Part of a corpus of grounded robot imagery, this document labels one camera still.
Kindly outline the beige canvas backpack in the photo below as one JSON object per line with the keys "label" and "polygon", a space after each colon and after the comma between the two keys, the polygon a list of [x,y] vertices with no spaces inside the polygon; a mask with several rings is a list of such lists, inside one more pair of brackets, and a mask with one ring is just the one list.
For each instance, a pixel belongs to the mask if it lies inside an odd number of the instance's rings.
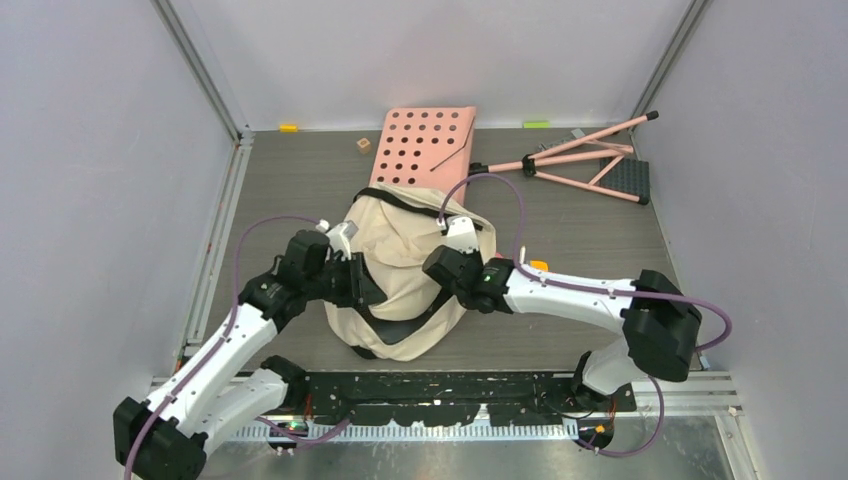
{"label": "beige canvas backpack", "polygon": [[427,276],[427,257],[444,242],[437,222],[446,217],[472,220],[485,260],[494,257],[495,227],[442,191],[376,183],[360,190],[346,214],[357,233],[352,250],[364,257],[369,279],[386,294],[376,305],[325,305],[333,333],[365,358],[412,361],[437,345],[466,310],[456,297]]}

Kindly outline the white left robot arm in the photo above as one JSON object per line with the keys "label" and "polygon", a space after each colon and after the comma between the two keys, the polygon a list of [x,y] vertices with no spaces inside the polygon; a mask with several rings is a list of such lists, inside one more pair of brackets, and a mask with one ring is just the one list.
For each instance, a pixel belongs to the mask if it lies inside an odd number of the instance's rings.
{"label": "white left robot arm", "polygon": [[261,414],[298,412],[309,394],[306,372],[267,358],[244,384],[227,386],[240,368],[311,301],[366,306],[386,296],[353,252],[352,221],[301,230],[272,267],[249,280],[227,318],[177,373],[143,401],[125,398],[113,413],[115,456],[127,479],[196,479],[207,458]]}

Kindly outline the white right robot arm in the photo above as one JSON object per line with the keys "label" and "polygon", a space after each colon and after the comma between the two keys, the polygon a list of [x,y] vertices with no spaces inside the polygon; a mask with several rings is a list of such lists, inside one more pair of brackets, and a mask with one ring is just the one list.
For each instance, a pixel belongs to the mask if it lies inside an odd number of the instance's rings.
{"label": "white right robot arm", "polygon": [[644,377],[687,380],[702,316],[667,277],[650,270],[639,278],[597,280],[542,271],[507,258],[440,246],[423,272],[462,307],[481,313],[544,314],[616,334],[610,345],[583,354],[571,397],[596,410],[620,387]]}

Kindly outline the orange yellow eraser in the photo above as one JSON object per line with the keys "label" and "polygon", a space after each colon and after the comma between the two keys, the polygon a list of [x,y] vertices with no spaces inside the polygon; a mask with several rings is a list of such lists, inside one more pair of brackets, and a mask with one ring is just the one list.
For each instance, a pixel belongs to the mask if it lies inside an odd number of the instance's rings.
{"label": "orange yellow eraser", "polygon": [[549,265],[546,262],[541,261],[541,260],[531,260],[529,262],[529,265],[532,268],[535,268],[537,270],[541,270],[541,271],[548,271],[549,270]]}

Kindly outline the pink perforated music stand tray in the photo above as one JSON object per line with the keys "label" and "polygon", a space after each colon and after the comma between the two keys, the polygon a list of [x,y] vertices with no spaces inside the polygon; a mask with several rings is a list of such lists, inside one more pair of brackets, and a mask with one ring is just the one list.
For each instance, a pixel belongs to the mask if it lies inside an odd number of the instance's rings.
{"label": "pink perforated music stand tray", "polygon": [[449,192],[469,176],[476,113],[472,106],[389,110],[369,182]]}

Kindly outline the small wooden cube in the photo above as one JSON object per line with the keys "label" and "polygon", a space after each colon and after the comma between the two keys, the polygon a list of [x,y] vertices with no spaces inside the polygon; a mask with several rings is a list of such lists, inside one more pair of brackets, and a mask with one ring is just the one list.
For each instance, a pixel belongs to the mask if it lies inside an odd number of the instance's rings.
{"label": "small wooden cube", "polygon": [[360,154],[367,155],[372,150],[372,143],[367,138],[360,138],[356,142],[357,149]]}

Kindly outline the pink folding tripod stand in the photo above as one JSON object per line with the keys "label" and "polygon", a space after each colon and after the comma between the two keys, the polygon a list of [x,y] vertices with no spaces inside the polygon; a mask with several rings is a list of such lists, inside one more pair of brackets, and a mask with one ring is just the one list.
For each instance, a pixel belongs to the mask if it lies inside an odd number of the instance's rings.
{"label": "pink folding tripod stand", "polygon": [[[483,173],[495,174],[519,171],[527,178],[548,180],[583,191],[597,193],[642,205],[637,202],[636,196],[602,188],[597,186],[596,183],[620,160],[624,158],[638,159],[636,149],[633,145],[610,142],[608,138],[618,135],[626,130],[631,130],[644,123],[652,122],[659,117],[660,114],[658,111],[649,111],[625,122],[598,130],[594,133],[586,134],[580,139],[558,147],[539,153],[535,152],[526,154],[521,160],[511,163],[484,165],[479,162],[474,162],[469,167],[469,174],[473,176]],[[596,161],[599,165],[599,170],[588,180],[575,180],[543,171],[545,167],[586,163],[590,161]]]}

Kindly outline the grey lego strip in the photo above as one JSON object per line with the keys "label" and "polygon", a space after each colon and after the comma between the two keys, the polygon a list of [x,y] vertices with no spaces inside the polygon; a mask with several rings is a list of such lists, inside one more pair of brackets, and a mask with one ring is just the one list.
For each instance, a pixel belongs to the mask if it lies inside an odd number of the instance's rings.
{"label": "grey lego strip", "polygon": [[536,148],[536,152],[537,153],[543,152],[543,151],[549,150],[551,148],[555,148],[555,147],[558,147],[560,145],[563,145],[563,144],[572,142],[574,140],[580,139],[584,136],[585,136],[585,132],[582,129],[579,129],[579,128],[572,129],[567,134],[565,134],[562,138],[560,138],[558,140],[540,143]]}

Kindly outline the dark grey lego baseplate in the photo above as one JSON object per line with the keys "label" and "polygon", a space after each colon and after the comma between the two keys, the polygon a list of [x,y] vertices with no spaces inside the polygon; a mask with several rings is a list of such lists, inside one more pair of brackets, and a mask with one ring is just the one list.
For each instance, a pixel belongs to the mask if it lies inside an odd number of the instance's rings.
{"label": "dark grey lego baseplate", "polygon": [[647,205],[651,199],[650,164],[633,158],[624,158],[613,166],[597,186],[637,197],[637,202]]}

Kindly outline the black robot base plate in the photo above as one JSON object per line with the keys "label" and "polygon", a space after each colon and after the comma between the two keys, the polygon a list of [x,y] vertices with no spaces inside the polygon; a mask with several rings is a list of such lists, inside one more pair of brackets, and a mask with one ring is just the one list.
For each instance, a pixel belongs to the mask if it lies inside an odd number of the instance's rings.
{"label": "black robot base plate", "polygon": [[593,408],[578,404],[572,374],[553,371],[309,372],[272,414],[306,413],[319,425],[465,426],[486,413],[493,426],[545,426],[586,413],[633,412],[626,384]]}

